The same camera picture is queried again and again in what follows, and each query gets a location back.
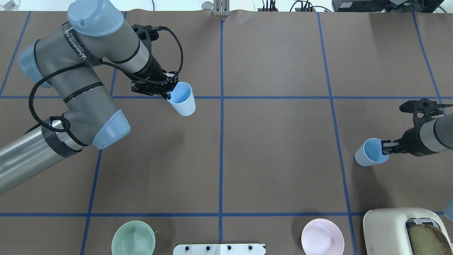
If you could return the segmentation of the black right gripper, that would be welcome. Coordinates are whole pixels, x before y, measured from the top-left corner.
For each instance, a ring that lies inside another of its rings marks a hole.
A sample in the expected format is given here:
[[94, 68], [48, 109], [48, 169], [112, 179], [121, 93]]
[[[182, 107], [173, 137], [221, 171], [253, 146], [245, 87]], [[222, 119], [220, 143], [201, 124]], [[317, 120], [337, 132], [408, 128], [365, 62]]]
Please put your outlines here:
[[381, 146], [383, 155], [409, 153], [416, 157], [422, 157], [438, 153], [424, 145], [419, 131], [417, 132], [415, 128], [405, 131], [403, 137], [393, 142], [391, 140], [381, 140]]

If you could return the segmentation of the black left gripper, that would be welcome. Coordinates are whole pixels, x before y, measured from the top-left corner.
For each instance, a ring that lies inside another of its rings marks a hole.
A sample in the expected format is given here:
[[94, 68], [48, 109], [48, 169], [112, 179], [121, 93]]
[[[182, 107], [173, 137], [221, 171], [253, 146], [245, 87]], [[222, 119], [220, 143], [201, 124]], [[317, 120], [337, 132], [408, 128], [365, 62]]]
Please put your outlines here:
[[178, 83], [176, 73], [165, 71], [152, 55], [150, 55], [144, 68], [134, 73], [134, 75], [152, 82], [144, 82], [131, 77], [132, 92], [149, 96], [156, 94], [162, 96], [165, 100], [171, 99], [171, 93]]

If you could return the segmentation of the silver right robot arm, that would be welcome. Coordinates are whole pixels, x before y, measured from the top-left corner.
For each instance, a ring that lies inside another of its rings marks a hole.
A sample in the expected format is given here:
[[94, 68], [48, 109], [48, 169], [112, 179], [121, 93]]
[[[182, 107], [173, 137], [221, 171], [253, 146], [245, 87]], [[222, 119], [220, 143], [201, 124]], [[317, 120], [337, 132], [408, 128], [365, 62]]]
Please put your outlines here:
[[416, 157], [451, 151], [453, 148], [453, 116], [414, 119], [414, 127], [400, 139], [381, 141], [382, 154], [409, 153]]

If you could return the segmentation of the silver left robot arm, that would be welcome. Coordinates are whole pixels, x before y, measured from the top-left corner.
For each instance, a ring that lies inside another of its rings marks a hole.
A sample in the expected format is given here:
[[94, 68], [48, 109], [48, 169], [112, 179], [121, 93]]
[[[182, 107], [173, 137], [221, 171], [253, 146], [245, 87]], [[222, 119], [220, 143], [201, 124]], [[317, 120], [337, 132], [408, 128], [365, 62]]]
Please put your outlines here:
[[165, 100], [178, 82], [179, 71], [163, 70], [151, 53], [168, 27], [130, 26], [108, 0], [76, 0], [67, 18], [18, 57], [34, 82], [28, 107], [37, 124], [1, 148], [2, 194], [84, 147], [104, 149], [131, 132], [96, 66], [111, 66], [131, 79], [132, 91]]

